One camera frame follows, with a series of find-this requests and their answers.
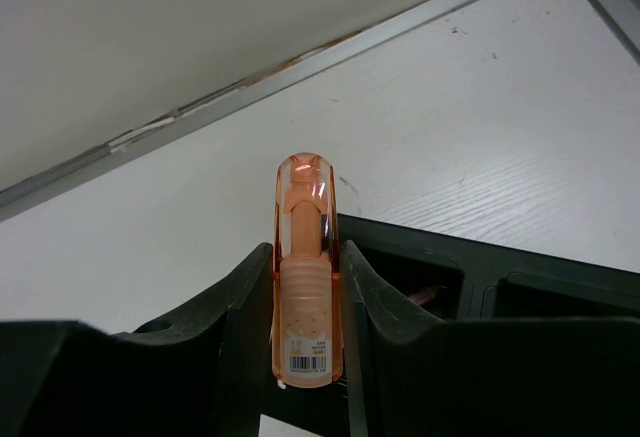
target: scratch mark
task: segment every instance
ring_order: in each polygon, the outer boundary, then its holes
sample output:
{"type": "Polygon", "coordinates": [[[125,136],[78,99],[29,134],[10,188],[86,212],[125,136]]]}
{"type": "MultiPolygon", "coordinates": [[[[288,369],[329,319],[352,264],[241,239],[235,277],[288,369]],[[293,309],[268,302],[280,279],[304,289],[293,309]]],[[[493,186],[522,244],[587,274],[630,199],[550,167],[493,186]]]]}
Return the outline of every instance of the scratch mark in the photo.
{"type": "Polygon", "coordinates": [[[360,192],[358,192],[358,189],[356,189],[351,182],[349,182],[347,179],[345,179],[341,175],[338,176],[338,180],[342,182],[344,185],[346,185],[347,187],[349,187],[351,191],[356,195],[356,197],[360,197],[360,192]]]}

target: metal frame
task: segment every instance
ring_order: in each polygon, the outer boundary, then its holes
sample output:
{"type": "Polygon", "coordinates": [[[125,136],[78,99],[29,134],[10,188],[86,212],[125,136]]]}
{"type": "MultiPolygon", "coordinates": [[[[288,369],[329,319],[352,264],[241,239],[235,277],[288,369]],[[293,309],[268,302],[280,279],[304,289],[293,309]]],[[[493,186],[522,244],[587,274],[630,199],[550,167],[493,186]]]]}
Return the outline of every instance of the metal frame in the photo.
{"type": "Polygon", "coordinates": [[[0,222],[477,0],[429,0],[389,20],[217,91],[0,192],[0,222]]]}

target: white label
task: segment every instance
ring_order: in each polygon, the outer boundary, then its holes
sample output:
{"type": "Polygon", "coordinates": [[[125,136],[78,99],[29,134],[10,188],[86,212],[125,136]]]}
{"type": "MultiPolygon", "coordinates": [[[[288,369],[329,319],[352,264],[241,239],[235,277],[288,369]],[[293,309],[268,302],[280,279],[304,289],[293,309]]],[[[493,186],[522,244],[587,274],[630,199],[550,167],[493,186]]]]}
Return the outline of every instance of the white label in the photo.
{"type": "Polygon", "coordinates": [[[287,369],[300,379],[316,379],[331,373],[331,340],[308,339],[287,332],[287,369]]]}

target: orange bottle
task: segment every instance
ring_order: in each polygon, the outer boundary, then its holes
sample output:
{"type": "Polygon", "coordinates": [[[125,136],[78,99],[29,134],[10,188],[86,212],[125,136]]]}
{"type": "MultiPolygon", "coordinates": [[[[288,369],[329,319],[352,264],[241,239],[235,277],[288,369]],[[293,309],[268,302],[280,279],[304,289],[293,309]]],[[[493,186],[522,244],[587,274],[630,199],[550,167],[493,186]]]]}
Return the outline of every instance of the orange bottle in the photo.
{"type": "Polygon", "coordinates": [[[296,154],[278,168],[273,258],[273,373],[322,387],[342,375],[339,242],[333,168],[296,154]]]}

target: white tabletop surface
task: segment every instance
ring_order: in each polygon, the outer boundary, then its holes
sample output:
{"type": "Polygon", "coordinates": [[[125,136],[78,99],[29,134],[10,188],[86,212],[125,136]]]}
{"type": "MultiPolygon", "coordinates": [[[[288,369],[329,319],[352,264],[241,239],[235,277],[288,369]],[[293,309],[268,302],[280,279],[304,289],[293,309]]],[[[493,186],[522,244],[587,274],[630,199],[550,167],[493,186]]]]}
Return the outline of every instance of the white tabletop surface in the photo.
{"type": "Polygon", "coordinates": [[[272,240],[299,151],[343,213],[640,272],[639,109],[586,0],[481,0],[2,222],[0,318],[179,305],[272,240]]]}

